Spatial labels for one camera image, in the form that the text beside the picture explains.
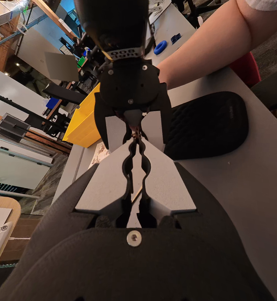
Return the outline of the person's right forearm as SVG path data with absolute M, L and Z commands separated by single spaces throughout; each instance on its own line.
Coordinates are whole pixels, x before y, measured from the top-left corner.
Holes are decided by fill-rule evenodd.
M 159 81 L 174 89 L 209 75 L 251 50 L 251 33 L 243 16 L 245 1 L 218 8 L 173 54 L 158 64 Z

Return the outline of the yellow stacked storage bins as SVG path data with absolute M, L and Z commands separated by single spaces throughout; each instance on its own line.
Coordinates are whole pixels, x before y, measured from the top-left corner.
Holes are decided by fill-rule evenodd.
M 80 103 L 80 108 L 75 110 L 62 141 L 88 148 L 100 139 L 94 117 L 95 93 L 99 91 L 100 83 Z

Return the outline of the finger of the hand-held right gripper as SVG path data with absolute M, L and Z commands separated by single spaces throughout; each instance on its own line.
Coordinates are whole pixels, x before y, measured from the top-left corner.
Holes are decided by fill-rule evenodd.
M 160 112 L 149 112 L 141 121 L 141 130 L 146 140 L 160 151 L 164 151 Z
M 106 132 L 108 140 L 108 152 L 113 153 L 130 138 L 127 136 L 126 123 L 117 116 L 108 116 L 105 118 Z

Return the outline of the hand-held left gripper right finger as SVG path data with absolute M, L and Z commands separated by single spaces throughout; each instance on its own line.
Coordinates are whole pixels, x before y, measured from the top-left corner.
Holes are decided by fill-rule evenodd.
M 175 162 L 147 140 L 141 140 L 141 227 L 156 228 L 163 217 L 196 212 Z

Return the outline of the open instruction booklet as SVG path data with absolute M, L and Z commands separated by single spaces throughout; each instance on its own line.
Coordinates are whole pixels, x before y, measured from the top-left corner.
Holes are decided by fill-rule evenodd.
M 104 142 L 100 142 L 96 145 L 96 149 L 88 167 L 90 169 L 93 165 L 99 164 L 103 159 L 110 155 L 110 151 L 105 147 Z

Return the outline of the thin wooden stick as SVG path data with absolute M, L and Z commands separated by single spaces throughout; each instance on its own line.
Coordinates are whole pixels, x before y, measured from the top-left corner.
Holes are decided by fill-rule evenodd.
M 132 199 L 132 204 L 134 204 L 134 203 L 136 202 L 137 198 L 140 196 L 140 194 L 141 194 L 141 192 L 142 192 L 142 188 L 143 188 L 143 186 L 141 186 L 141 187 L 139 188 L 138 192 L 137 192 L 137 193 L 135 194 L 135 196 L 133 197 L 133 199 Z

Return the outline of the black mesh wrist pad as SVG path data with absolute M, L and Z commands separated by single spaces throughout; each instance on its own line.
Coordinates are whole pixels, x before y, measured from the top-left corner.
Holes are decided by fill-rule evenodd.
M 234 92 L 211 93 L 172 108 L 164 154 L 172 160 L 221 156 L 246 140 L 246 104 Z

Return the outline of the red chair back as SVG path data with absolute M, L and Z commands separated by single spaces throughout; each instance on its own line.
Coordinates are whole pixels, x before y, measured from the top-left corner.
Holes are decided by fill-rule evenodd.
M 261 81 L 257 62 L 251 52 L 232 62 L 229 67 L 249 88 Z

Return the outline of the blue plastic object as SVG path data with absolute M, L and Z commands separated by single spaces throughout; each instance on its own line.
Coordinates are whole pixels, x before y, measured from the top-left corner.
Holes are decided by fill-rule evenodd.
M 161 54 L 167 47 L 167 41 L 163 40 L 161 42 L 159 42 L 156 47 L 154 48 L 154 54 L 155 55 L 159 55 Z

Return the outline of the dark grey chair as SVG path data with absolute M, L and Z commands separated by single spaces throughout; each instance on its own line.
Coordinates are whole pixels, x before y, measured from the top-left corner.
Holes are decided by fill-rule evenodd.
M 270 111 L 277 109 L 277 72 L 251 88 L 253 94 Z

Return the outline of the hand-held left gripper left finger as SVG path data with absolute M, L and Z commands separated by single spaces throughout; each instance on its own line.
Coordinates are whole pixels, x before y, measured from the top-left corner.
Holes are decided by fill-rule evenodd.
M 132 142 L 127 141 L 88 171 L 93 170 L 75 210 L 106 216 L 117 228 L 126 228 L 132 209 Z

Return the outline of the instruction poster board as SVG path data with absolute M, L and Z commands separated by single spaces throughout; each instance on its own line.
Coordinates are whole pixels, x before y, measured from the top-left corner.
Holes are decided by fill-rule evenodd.
M 9 197 L 0 197 L 0 227 L 7 222 L 13 222 L 11 234 L 20 218 L 21 206 L 18 201 Z

